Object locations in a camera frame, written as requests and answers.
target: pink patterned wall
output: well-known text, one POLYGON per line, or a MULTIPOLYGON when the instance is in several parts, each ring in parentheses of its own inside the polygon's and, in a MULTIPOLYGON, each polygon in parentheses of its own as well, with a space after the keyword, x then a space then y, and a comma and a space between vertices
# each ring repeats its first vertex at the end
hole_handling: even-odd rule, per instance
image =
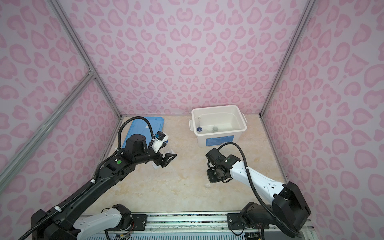
POLYGON ((384 239, 384 1, 319 2, 266 123, 320 239, 384 239))
POLYGON ((63 0, 123 114, 258 113, 302 0, 63 0))
POLYGON ((1 239, 18 239, 35 211, 50 209, 91 178, 116 122, 91 82, 0 196, 1 239))
POLYGON ((0 2, 0 172, 86 72, 44 0, 0 2))

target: white plastic bin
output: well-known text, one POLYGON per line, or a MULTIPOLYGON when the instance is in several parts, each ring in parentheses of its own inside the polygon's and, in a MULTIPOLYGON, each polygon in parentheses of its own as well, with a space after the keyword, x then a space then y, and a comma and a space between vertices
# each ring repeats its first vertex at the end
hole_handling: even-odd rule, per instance
POLYGON ((246 122, 236 105, 195 108, 189 120, 189 129, 197 136, 199 147, 208 147, 237 142, 247 129, 246 122))

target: blue lid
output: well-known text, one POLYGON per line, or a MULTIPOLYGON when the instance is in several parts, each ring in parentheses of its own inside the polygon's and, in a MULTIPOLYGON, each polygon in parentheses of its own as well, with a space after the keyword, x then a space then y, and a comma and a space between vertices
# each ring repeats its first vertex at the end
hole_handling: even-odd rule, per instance
MULTIPOLYGON (((161 117, 145 117, 149 123, 151 124, 153 134, 156 134, 158 131, 163 130, 164 118, 161 117)), ((129 128, 127 137, 124 140, 122 147, 125 147, 125 143, 129 137, 133 134, 141 134, 145 136, 145 140, 147 142, 147 146, 152 139, 151 132, 149 131, 149 127, 144 120, 135 119, 132 121, 132 125, 129 128)))

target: bin handle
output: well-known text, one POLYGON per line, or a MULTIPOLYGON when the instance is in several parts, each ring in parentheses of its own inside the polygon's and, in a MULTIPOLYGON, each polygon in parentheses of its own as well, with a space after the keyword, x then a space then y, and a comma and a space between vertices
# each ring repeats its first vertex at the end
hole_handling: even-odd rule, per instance
POLYGON ((189 121, 189 130, 193 131, 193 122, 192 119, 188 119, 189 121))
POLYGON ((244 121, 248 124, 248 121, 247 121, 247 119, 245 118, 244 113, 242 113, 242 115, 243 115, 244 121))

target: blue label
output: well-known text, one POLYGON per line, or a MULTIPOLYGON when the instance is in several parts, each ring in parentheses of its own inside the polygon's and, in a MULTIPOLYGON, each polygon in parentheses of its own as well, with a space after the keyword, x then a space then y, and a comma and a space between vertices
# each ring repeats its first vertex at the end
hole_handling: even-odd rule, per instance
POLYGON ((234 137, 234 135, 226 136, 226 137, 207 138, 205 146, 209 147, 209 146, 221 145, 221 144, 224 144, 226 142, 232 142, 233 137, 234 137))

